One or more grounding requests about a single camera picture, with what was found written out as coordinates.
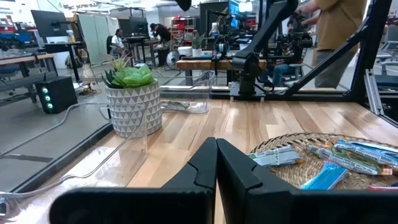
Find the potted plant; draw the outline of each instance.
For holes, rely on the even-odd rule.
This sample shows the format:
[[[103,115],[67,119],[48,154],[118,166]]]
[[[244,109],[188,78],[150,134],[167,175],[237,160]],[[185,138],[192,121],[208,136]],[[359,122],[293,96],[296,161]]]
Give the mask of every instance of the potted plant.
[[[194,57],[200,57],[201,56],[201,43],[203,39],[205,38],[205,35],[199,35],[199,32],[195,33],[195,36],[192,38],[192,55]]]
[[[111,104],[111,118],[128,119],[112,121],[117,135],[127,138],[138,127],[143,111],[126,111],[117,104],[145,104],[147,118],[147,134],[154,133],[162,126],[162,110],[160,107],[159,84],[147,65],[140,69],[127,66],[125,56],[111,62],[113,69],[105,71],[102,76],[106,84],[106,96]]]

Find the gray floor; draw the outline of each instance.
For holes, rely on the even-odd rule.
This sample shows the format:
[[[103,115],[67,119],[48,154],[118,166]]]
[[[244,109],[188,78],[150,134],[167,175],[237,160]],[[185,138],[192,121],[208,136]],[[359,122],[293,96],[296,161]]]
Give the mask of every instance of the gray floor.
[[[304,62],[311,65],[312,61],[312,50],[307,52]],[[350,63],[346,69],[343,78],[341,79],[339,90],[349,89],[354,68],[355,68],[356,57]],[[79,96],[78,101],[81,102],[107,102],[105,95],[105,85],[101,81],[101,75],[104,74],[104,70],[109,70],[111,66],[109,64],[94,66],[90,68],[85,66],[79,68],[79,74],[83,81],[95,83],[93,88],[98,90],[97,95],[90,96]],[[305,73],[310,71],[309,68],[305,68]],[[375,64],[374,71],[376,74],[381,73],[381,68],[378,64]],[[165,71],[159,70],[160,73],[155,73],[158,78],[159,84],[163,85],[167,82],[168,85],[183,85],[185,80],[185,74],[182,72],[178,74],[178,71]],[[226,74],[221,71],[219,77],[216,79],[215,84],[218,86],[226,86]],[[389,75],[398,75],[398,67],[389,67]],[[58,69],[58,74],[62,76],[73,76],[73,72],[70,69]],[[201,71],[194,71],[193,76],[200,76]],[[313,82],[308,83],[306,88],[314,88]],[[15,94],[25,93],[25,88],[18,88],[15,90]],[[0,93],[0,100],[9,97],[8,92]],[[30,99],[18,101],[6,106],[0,107],[0,141],[2,142],[2,149],[0,152],[4,152],[11,149],[18,144],[34,137],[35,135],[45,131],[46,129],[58,124],[65,116],[65,112],[60,114],[45,114],[41,109],[40,102],[33,103]],[[105,120],[101,118],[98,113],[98,108],[95,106],[92,108],[78,108],[72,111],[67,122],[52,131],[50,134],[46,134],[42,138],[38,138],[35,141],[30,142],[25,146],[17,148],[12,154],[24,154],[33,156],[42,156],[49,158],[56,158],[68,149],[74,146],[77,142],[83,140],[85,137],[90,135],[94,130],[98,129],[105,124]],[[0,191],[7,192],[16,185],[20,184],[23,180],[35,174],[38,170],[46,166],[43,162],[32,162],[32,161],[17,161],[11,159],[0,159]]]

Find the person sitting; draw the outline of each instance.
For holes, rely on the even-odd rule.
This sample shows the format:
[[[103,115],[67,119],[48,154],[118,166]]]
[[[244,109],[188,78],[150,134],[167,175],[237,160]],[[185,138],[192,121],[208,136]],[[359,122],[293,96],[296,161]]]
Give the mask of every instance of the person sitting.
[[[293,20],[290,19],[287,23],[287,27],[289,29],[289,33],[293,31]],[[272,69],[264,69],[262,75],[260,76],[260,80],[266,81],[268,76],[272,77],[272,84],[275,87],[282,86],[282,77],[287,74],[294,74],[295,67],[289,66],[290,64],[298,64],[303,63],[303,48],[300,46],[294,46],[293,49],[287,48],[284,56],[289,57],[285,60],[278,60],[275,63],[275,67]]]
[[[165,26],[163,26],[162,24],[152,23],[150,25],[150,31],[154,33],[155,37],[158,35],[160,36],[160,43],[163,44],[164,47],[170,46],[173,36]]]
[[[111,45],[114,47],[114,52],[119,55],[127,54],[128,51],[122,42],[123,30],[117,29],[115,35],[112,37]]]

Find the woven placemat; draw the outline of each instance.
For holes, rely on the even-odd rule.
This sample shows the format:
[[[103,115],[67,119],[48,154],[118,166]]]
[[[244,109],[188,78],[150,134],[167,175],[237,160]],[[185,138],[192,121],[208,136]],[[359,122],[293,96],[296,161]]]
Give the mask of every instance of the woven placemat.
[[[300,156],[305,159],[305,162],[303,164],[269,167],[269,170],[284,181],[294,185],[297,188],[300,188],[300,186],[306,183],[306,181],[314,178],[317,174],[319,174],[324,163],[323,159],[320,159],[313,153],[306,150],[305,146],[307,144],[326,144],[326,142],[331,138],[345,139],[347,141],[368,142],[397,148],[397,146],[391,146],[376,141],[370,141],[368,139],[361,139],[344,135],[322,133],[295,133],[279,136],[277,138],[273,138],[266,142],[263,142],[255,147],[252,152],[264,152],[268,150],[273,150],[278,147],[291,145],[300,154]],[[398,177],[394,175],[371,176],[359,174],[357,172],[349,172],[348,176],[340,181],[334,189],[366,189],[369,186],[387,187],[395,183],[398,183]]]

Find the white geometric planter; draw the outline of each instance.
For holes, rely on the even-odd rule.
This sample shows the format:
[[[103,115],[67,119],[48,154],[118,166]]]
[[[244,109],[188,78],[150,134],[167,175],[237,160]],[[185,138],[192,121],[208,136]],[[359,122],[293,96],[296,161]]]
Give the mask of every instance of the white geometric planter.
[[[159,84],[157,81],[152,85],[139,88],[112,89],[106,87],[106,96],[110,107],[112,118],[123,118],[128,120],[112,121],[116,134],[128,138],[138,128],[142,118],[143,110],[135,107],[134,111],[127,110],[117,104],[144,104],[146,107],[147,134],[152,134],[162,126],[162,108],[160,107]],[[140,137],[143,133],[136,132],[133,137]]]

